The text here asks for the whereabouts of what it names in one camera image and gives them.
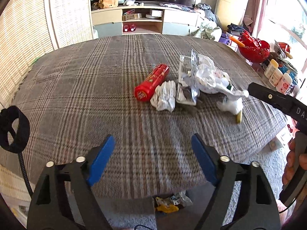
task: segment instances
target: black velcro strap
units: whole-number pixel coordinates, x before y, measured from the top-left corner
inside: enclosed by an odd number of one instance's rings
[[[12,123],[18,119],[17,132],[13,130]],[[9,144],[8,132],[13,137],[12,144]],[[12,153],[21,153],[27,146],[30,136],[30,123],[27,117],[16,106],[10,106],[1,110],[0,113],[0,146]]]

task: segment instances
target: cabinet drawer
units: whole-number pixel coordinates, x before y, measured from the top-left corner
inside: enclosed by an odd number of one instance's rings
[[[93,25],[105,24],[110,22],[122,22],[122,9],[114,9],[92,13]]]
[[[190,26],[185,24],[164,22],[162,34],[189,36],[190,28]]]
[[[98,37],[122,35],[122,23],[106,23],[93,27],[98,31]]]
[[[180,10],[174,11],[166,9],[164,11],[163,21],[196,26],[197,18],[198,18],[198,13],[191,13]]]

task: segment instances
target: pink curtain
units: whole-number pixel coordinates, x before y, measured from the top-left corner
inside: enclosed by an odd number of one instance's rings
[[[265,15],[267,0],[248,0],[244,23],[251,27],[252,36],[257,37],[261,30]]]

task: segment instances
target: bed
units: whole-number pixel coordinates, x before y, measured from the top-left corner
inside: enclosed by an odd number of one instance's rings
[[[174,35],[124,35],[99,38],[42,56],[13,100],[31,126],[25,165],[36,183],[48,161],[71,162],[112,134],[113,155],[100,182],[99,197],[141,198],[185,190],[205,182],[191,149],[198,133],[222,155],[243,162],[260,152],[286,125],[280,111],[255,99],[243,100],[242,123],[221,112],[222,94],[202,94],[195,108],[176,106],[158,112],[134,98],[134,87],[155,65],[178,78],[179,55],[209,56],[227,72],[235,89],[247,89],[259,76],[228,46]],[[17,155],[0,149],[0,163],[21,176]]]

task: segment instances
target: wooden cabinet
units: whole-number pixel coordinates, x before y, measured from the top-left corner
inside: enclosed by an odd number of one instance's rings
[[[162,34],[190,36],[190,33],[195,31],[197,27],[179,23],[163,23]]]
[[[98,31],[99,38],[106,36],[122,35],[122,23],[105,23],[94,26],[94,29]]]
[[[122,22],[122,9],[100,10],[92,13],[93,25],[105,24],[110,22]]]
[[[196,26],[197,18],[198,13],[191,13],[181,10],[165,10],[163,21]]]
[[[122,13],[129,9],[135,9],[136,13],[141,13],[142,18],[123,21]],[[162,10],[163,16],[158,19],[146,18],[145,15],[149,12],[149,9]],[[172,34],[189,36],[190,32],[194,31],[196,26],[202,21],[199,20],[199,13],[153,5],[119,6],[99,9],[92,11],[92,20],[94,29],[98,31],[99,37],[127,34]],[[123,33],[123,25],[131,23],[136,25],[136,30]]]

